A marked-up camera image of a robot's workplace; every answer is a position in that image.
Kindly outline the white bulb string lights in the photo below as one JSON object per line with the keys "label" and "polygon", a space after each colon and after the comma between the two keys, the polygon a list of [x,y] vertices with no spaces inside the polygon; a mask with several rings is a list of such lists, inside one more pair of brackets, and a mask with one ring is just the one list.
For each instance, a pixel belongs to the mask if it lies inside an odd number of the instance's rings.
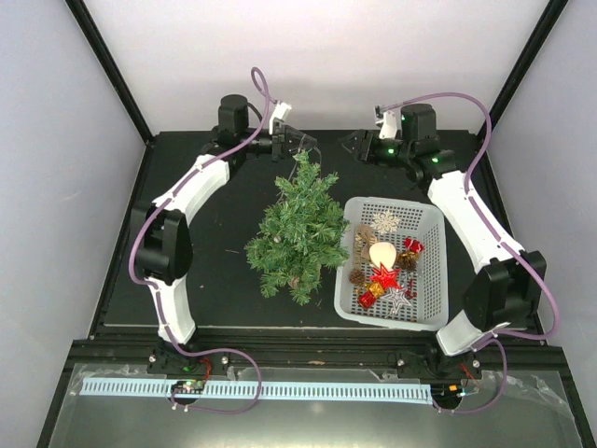
{"label": "white bulb string lights", "polygon": [[298,169],[299,169],[299,160],[298,160],[298,156],[300,154],[305,154],[307,159],[309,159],[309,155],[312,151],[315,152],[315,154],[318,157],[318,164],[321,165],[322,161],[323,161],[323,156],[322,156],[322,152],[321,149],[317,146],[317,141],[313,138],[310,137],[307,134],[304,134],[300,137],[300,140],[298,142],[298,146],[296,147],[296,154],[293,156],[293,159],[295,160],[295,164],[293,165],[290,174],[288,175],[288,177],[285,179],[287,182],[291,183],[294,176],[298,173]]}

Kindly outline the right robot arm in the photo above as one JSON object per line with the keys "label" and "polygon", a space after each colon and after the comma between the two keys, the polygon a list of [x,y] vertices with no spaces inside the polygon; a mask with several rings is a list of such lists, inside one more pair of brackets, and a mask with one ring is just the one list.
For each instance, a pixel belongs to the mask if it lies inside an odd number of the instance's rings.
{"label": "right robot arm", "polygon": [[381,128],[355,131],[341,143],[357,161],[405,170],[430,201],[410,203],[406,209],[420,211],[435,223],[448,220],[470,257],[476,277],[462,298],[461,311],[448,317],[448,259],[441,254],[438,279],[423,281],[440,288],[439,320],[411,325],[415,331],[436,333],[437,344],[426,349],[423,362],[430,373],[444,376],[457,366],[458,356],[478,351],[501,335],[540,340],[538,334],[510,326],[536,315],[547,297],[547,263],[540,252],[527,252],[513,239],[478,195],[471,174],[457,170],[453,152],[440,146],[434,108],[409,100],[399,110],[377,107]]}

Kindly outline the small green christmas tree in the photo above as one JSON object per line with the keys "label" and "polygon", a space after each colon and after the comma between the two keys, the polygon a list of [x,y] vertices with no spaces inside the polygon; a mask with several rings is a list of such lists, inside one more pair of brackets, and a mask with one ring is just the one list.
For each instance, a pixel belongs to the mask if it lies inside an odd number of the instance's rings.
{"label": "small green christmas tree", "polygon": [[247,262],[259,272],[261,295],[272,298],[286,288],[292,301],[310,302],[324,269],[335,270],[349,258],[342,237],[349,227],[340,203],[329,195],[336,173],[322,175],[321,165],[298,156],[291,183],[278,176],[276,203],[264,210],[258,232],[245,246]]}

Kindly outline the white perforated plastic basket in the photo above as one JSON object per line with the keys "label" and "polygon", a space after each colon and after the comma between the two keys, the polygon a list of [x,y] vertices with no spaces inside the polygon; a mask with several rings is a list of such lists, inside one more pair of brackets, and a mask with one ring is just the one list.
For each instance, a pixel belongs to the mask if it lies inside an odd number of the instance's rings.
{"label": "white perforated plastic basket", "polygon": [[349,226],[342,246],[334,306],[346,320],[413,331],[448,323],[444,216],[433,205],[353,197],[344,207]]}

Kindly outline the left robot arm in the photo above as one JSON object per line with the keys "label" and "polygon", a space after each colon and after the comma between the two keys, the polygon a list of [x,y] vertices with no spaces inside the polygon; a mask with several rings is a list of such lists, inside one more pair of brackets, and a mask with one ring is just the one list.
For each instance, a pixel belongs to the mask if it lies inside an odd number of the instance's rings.
{"label": "left robot arm", "polygon": [[269,107],[270,112],[252,128],[247,98],[224,96],[211,138],[188,171],[153,201],[139,203],[132,210],[129,276],[149,289],[158,334],[171,344],[167,360],[180,372],[193,371],[201,358],[199,347],[190,343],[197,329],[187,296],[187,273],[193,261],[191,221],[248,155],[269,155],[279,161],[316,144],[314,138],[287,124],[290,104],[275,101]]}

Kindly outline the red berry sprig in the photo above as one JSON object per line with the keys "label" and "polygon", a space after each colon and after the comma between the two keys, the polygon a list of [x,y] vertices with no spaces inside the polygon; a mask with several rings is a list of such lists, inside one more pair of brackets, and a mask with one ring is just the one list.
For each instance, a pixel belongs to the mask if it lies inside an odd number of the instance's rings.
{"label": "red berry sprig", "polygon": [[407,289],[405,291],[405,296],[409,301],[413,301],[417,298],[417,290],[416,284],[413,278],[410,279]]}

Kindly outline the gold gift box ornament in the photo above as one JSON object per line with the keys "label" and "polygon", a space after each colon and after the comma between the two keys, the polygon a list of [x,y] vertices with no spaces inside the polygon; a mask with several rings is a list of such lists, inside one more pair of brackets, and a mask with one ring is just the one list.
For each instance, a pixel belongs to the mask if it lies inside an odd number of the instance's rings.
{"label": "gold gift box ornament", "polygon": [[379,297],[381,297],[384,293],[385,290],[383,288],[383,285],[379,282],[372,282],[370,284],[368,284],[368,292],[375,297],[376,299],[378,299]]}

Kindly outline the red gift box ornament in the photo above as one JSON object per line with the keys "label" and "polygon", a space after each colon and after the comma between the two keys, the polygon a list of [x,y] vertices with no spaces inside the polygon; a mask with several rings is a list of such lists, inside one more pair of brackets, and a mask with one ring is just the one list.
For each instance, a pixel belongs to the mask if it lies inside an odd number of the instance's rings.
{"label": "red gift box ornament", "polygon": [[371,308],[377,301],[377,297],[371,292],[366,291],[358,297],[358,304],[365,310]]}

